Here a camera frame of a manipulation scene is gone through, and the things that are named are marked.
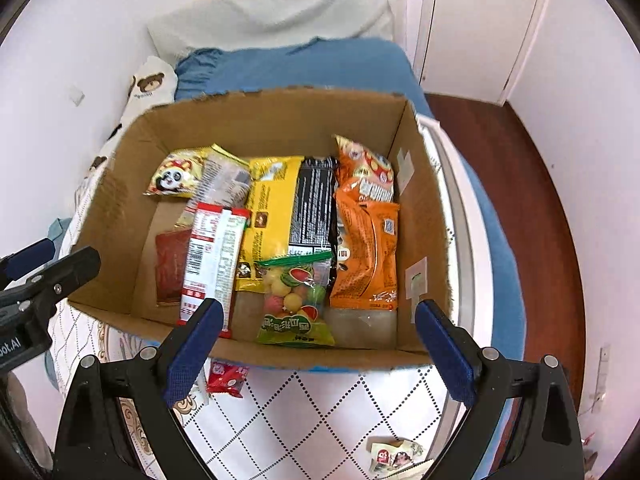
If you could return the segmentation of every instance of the gumball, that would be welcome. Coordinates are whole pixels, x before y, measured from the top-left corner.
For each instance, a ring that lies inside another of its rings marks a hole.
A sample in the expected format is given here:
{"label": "gumball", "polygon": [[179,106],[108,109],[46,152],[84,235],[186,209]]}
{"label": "gumball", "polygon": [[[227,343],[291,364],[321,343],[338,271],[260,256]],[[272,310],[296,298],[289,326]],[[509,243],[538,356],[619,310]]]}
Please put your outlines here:
{"label": "gumball", "polygon": [[282,296],[265,296],[264,313],[275,316],[282,312],[283,305]]}
{"label": "gumball", "polygon": [[280,275],[282,274],[282,270],[280,269],[269,269],[267,273],[262,277],[262,280],[265,284],[271,285],[271,283],[280,279]]}
{"label": "gumball", "polygon": [[309,289],[306,300],[308,303],[320,304],[324,301],[326,291],[322,285],[312,285]]}
{"label": "gumball", "polygon": [[284,308],[289,312],[297,312],[302,307],[302,298],[297,294],[287,294],[284,297]]}
{"label": "gumball", "polygon": [[302,301],[306,300],[306,296],[309,294],[309,286],[308,285],[298,285],[295,286],[292,290],[294,294],[297,294],[302,298]]}
{"label": "gumball", "polygon": [[285,285],[280,280],[276,280],[273,283],[271,283],[271,293],[275,294],[276,296],[284,297],[290,292],[291,292],[291,287]]}

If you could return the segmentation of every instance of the red snack package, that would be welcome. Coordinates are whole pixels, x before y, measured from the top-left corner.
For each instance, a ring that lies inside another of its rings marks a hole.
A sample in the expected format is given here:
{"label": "red snack package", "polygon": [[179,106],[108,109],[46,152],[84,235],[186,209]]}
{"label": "red snack package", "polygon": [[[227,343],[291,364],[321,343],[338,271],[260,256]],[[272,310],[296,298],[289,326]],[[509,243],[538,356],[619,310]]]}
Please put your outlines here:
{"label": "red snack package", "polygon": [[242,399],[240,390],[249,368],[211,361],[207,391],[210,394],[229,394]]}
{"label": "red snack package", "polygon": [[191,229],[156,235],[156,298],[158,303],[180,303]]}

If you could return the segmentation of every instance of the orange snack bag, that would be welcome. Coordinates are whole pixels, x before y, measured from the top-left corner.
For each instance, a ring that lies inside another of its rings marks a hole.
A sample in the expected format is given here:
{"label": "orange snack bag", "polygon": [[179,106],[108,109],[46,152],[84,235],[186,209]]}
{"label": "orange snack bag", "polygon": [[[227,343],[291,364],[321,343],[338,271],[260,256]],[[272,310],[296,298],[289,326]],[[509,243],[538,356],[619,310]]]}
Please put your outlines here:
{"label": "orange snack bag", "polygon": [[356,202],[343,189],[338,208],[338,265],[330,305],[334,308],[398,307],[396,246],[398,210],[391,202]]}
{"label": "orange snack bag", "polygon": [[338,186],[356,202],[393,202],[394,170],[385,157],[362,144],[335,136],[338,143]]}

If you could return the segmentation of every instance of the wall outlet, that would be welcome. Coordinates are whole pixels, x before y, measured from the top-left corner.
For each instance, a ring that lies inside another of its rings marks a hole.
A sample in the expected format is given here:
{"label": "wall outlet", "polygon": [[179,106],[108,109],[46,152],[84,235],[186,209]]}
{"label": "wall outlet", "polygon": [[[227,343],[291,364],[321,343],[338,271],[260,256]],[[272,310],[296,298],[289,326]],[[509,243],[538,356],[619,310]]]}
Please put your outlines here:
{"label": "wall outlet", "polygon": [[596,379],[596,391],[593,395],[591,413],[600,413],[604,395],[607,389],[607,375],[609,374],[610,345],[600,348],[600,363],[598,364],[598,378]]}

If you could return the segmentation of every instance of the cardboard box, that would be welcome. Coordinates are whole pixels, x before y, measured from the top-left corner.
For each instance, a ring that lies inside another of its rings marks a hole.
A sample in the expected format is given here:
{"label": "cardboard box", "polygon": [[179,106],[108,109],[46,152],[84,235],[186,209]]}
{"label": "cardboard box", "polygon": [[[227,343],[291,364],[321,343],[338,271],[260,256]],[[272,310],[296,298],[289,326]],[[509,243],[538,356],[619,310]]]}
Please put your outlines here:
{"label": "cardboard box", "polygon": [[405,270],[428,260],[428,295],[449,309],[447,238],[436,177],[412,105],[402,96],[322,89],[278,89],[207,96],[155,108],[138,118],[108,161],[74,248],[91,245],[102,268],[69,297],[75,308],[120,330],[162,341],[178,319],[177,306],[156,304],[155,236],[171,229],[184,201],[144,196],[149,179],[172,150],[214,142],[244,158],[335,155],[340,134],[397,161],[410,153],[412,174],[396,189],[398,225],[397,349],[292,349],[254,341],[262,296],[238,292],[232,331],[211,355],[279,368],[379,369],[428,364],[411,323]]}

